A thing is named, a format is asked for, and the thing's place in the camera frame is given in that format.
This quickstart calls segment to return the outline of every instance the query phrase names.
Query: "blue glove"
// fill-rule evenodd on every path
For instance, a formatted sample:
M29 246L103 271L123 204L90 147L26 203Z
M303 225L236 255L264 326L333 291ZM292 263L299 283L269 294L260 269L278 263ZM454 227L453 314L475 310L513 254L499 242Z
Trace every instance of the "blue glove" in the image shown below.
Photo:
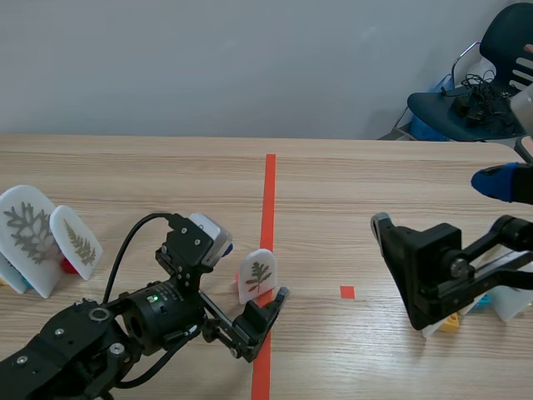
M533 164L512 162L482 169L474 174L471 183L489 198L533 205Z

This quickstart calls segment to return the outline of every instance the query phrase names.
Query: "chair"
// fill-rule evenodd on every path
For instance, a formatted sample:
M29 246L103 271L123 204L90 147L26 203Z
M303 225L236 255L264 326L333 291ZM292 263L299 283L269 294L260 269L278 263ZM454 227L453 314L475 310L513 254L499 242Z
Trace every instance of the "chair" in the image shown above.
M492 84L497 90L513 93L516 90L511 87L511 82L519 83L517 86L530 85L533 69L522 65L523 61L519 58L525 59L526 64L533 65L533 52L530 52L533 44L533 4L517 3L506 7L496 16L481 42L471 44L454 62L451 69L454 87L456 64L477 44L480 44L481 55L496 66L496 77ZM532 77L531 80L526 79L524 74ZM457 96L465 92L466 89L460 87L448 94ZM503 136L489 132L482 126L469 126L451 109L454 99L442 96L441 93L413 93L407 99L407 106L428 126L458 142L517 138L525 134L522 131Z
M526 136L516 139L515 151L526 163L533 163L533 137Z

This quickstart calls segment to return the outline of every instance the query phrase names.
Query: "table surface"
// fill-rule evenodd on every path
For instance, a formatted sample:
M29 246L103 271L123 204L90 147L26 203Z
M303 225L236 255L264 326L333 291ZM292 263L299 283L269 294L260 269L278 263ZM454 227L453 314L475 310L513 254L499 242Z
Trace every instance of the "table surface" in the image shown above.
M500 215L533 219L533 207L471 188L477 170L518 160L482 143L0 135L0 192L38 187L74 208L104 248L90 281L66 276L48 300L0 287L0 358L77 299L100 300L125 235L155 211L205 213L233 234L235 251L202 288L237 315L232 284L259 246L267 153L277 155L278 276L291 289L272 334L271 399L531 398L531 314L504 324L487 310L463 319L456 334L425 340L409 325L369 228L385 211L414 229L449 222L469 243ZM151 222L138 233L113 296L165 278L153 253L166 232L164 222ZM355 301L340 298L341 285L356 288ZM113 393L248 399L251 385L251 364L198 338L147 384Z

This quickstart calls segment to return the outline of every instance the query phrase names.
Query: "red tape line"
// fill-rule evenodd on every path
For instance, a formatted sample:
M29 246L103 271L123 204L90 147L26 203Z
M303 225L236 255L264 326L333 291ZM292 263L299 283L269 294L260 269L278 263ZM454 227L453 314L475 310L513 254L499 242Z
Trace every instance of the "red tape line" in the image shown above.
M274 199L276 197L276 154L267 154L265 161L265 187L263 189L263 210L261 220L260 248L274 251ZM273 300L272 291L259 297L259 305ZM271 375L271 334L266 337L263 347L253 362L252 400L270 399Z

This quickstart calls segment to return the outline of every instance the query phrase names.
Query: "yellow block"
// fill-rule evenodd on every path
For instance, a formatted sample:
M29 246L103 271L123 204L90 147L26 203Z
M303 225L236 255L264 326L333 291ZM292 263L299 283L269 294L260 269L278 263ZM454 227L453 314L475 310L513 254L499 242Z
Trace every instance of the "yellow block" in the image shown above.
M457 317L457 312L454 312L451 314L448 319L446 319L446 322L444 322L441 327L439 327L439 331L442 332L448 332L448 333L455 333L459 330L459 318Z

